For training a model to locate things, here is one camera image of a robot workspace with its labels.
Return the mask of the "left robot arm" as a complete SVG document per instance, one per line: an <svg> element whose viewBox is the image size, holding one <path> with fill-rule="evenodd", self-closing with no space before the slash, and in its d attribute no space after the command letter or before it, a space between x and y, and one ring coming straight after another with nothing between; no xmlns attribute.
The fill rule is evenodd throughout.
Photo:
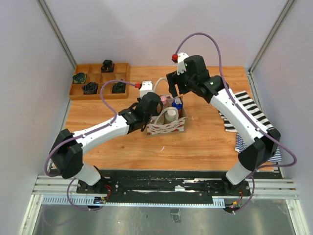
<svg viewBox="0 0 313 235"><path fill-rule="evenodd" d="M114 117L85 130L62 130L49 154L64 179L76 178L89 186L96 185L103 177L99 170L83 161L83 156L93 148L134 131L144 131L151 117L160 114L163 104L159 95L148 92L139 102L117 113Z"/></svg>

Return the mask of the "pink cap bottle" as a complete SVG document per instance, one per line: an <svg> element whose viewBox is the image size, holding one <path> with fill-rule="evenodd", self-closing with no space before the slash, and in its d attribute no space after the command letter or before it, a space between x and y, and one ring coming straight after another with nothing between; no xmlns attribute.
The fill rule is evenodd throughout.
<svg viewBox="0 0 313 235"><path fill-rule="evenodd" d="M165 96L161 96L160 99L161 99L163 106L165 106L167 104L167 98Z"/></svg>

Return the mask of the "watermelon print canvas bag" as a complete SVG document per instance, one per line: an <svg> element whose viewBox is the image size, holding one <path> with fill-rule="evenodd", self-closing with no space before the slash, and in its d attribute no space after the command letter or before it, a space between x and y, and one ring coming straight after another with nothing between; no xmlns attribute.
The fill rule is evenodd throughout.
<svg viewBox="0 0 313 235"><path fill-rule="evenodd" d="M185 133L188 124L188 115L184 108L183 103L183 110L182 110L182 117L179 117L178 120L175 120L171 123L165 124L164 123L164 115L168 109L172 109L172 102L175 97L172 97L171 94L162 94L161 96L165 96L167 98L167 104L163 106L163 109L159 116L152 117L151 121L148 123L144 134L145 137L156 137L162 135L171 135L171 134L178 134L178 133Z"/></svg>

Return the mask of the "wooden compartment tray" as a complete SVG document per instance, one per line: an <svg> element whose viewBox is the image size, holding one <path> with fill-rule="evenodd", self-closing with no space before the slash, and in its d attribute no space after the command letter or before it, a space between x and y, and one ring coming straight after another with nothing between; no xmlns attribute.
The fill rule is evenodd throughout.
<svg viewBox="0 0 313 235"><path fill-rule="evenodd" d="M110 80L130 81L130 65L129 63L115 63L113 72L101 72L102 64L78 64L75 69L75 74L84 73L86 80L81 84L72 84L69 91L71 100L100 100L101 87ZM94 82L97 84L97 89L93 94L86 94L83 86Z"/></svg>

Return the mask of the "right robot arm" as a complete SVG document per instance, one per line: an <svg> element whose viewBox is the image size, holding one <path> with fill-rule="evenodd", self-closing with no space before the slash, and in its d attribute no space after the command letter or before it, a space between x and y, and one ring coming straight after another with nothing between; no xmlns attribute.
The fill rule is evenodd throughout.
<svg viewBox="0 0 313 235"><path fill-rule="evenodd" d="M204 98L232 124L242 137L246 149L238 155L238 162L229 170L224 181L230 187L240 184L250 173L272 158L280 133L261 124L235 97L228 84L219 75L210 76L200 55L173 54L175 72L166 75L173 97L193 92Z"/></svg>

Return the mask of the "black white striped cloth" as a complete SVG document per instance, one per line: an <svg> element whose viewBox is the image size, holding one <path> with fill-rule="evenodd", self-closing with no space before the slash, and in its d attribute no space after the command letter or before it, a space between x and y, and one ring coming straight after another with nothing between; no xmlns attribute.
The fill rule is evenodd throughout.
<svg viewBox="0 0 313 235"><path fill-rule="evenodd" d="M265 114L258 108L254 100L249 96L246 91L241 91L234 94L239 102L267 129L273 129L273 125L267 119ZM219 112L220 117L224 120L224 129L227 132L237 132L235 127L227 120L227 118Z"/></svg>

